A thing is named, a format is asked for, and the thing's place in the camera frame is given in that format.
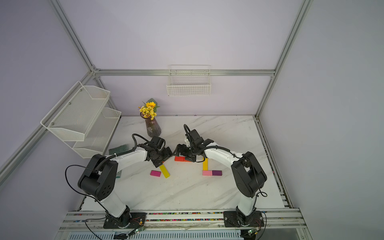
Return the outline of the yellow block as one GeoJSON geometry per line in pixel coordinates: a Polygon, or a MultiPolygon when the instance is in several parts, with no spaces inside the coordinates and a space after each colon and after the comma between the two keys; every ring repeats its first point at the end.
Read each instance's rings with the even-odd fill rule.
{"type": "Polygon", "coordinates": [[[208,171],[209,166],[208,166],[208,159],[204,159],[203,161],[203,171],[208,171]]]}
{"type": "Polygon", "coordinates": [[[170,177],[170,173],[169,173],[169,171],[167,170],[167,168],[165,167],[164,164],[159,166],[159,168],[160,168],[160,170],[161,170],[161,172],[162,172],[162,174],[164,175],[165,178],[169,178],[170,177]]]}

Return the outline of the pink block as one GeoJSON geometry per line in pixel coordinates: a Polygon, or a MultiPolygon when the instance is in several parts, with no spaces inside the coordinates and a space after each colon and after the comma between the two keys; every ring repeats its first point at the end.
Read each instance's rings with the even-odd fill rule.
{"type": "Polygon", "coordinates": [[[212,175],[213,175],[213,171],[203,170],[203,176],[212,176],[212,175]]]}

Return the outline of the purple block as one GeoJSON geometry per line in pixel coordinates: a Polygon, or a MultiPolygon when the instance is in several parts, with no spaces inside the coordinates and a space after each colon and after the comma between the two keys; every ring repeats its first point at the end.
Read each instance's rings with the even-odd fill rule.
{"type": "Polygon", "coordinates": [[[212,170],[212,176],[222,176],[222,171],[212,170]]]}

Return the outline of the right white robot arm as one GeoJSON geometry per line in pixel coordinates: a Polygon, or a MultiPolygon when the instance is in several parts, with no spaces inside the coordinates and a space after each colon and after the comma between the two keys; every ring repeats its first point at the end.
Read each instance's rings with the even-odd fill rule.
{"type": "Polygon", "coordinates": [[[187,125],[184,125],[184,131],[185,143],[177,145],[174,155],[192,163],[214,160],[231,169],[236,187],[242,194],[236,207],[239,221],[243,221],[244,225],[246,221],[261,218],[263,214],[256,209],[255,204],[259,195],[268,196],[261,191],[268,178],[255,155],[251,152],[236,153],[211,139],[203,139],[187,125]]]}

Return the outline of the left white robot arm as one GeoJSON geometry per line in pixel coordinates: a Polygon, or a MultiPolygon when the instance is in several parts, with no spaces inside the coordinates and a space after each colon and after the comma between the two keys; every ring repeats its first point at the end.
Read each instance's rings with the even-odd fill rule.
{"type": "Polygon", "coordinates": [[[115,191],[117,173],[141,162],[151,162],[156,168],[173,156],[166,141],[160,137],[147,140],[141,135],[132,134],[134,147],[110,156],[96,154],[91,157],[78,180],[76,193],[92,198],[99,203],[109,217],[128,222],[132,216],[129,207],[122,202],[115,191]]]}

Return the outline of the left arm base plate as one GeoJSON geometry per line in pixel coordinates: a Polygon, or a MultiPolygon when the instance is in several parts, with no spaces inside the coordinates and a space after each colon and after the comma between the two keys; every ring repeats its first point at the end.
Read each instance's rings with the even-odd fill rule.
{"type": "Polygon", "coordinates": [[[104,229],[137,229],[146,221],[147,213],[129,213],[123,214],[120,218],[106,214],[104,229]]]}

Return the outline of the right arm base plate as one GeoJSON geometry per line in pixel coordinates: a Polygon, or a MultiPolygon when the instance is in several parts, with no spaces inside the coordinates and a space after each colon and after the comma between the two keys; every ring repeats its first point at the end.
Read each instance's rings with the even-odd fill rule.
{"type": "Polygon", "coordinates": [[[239,211],[223,212],[225,227],[264,227],[262,212],[253,211],[249,216],[245,216],[239,211]]]}

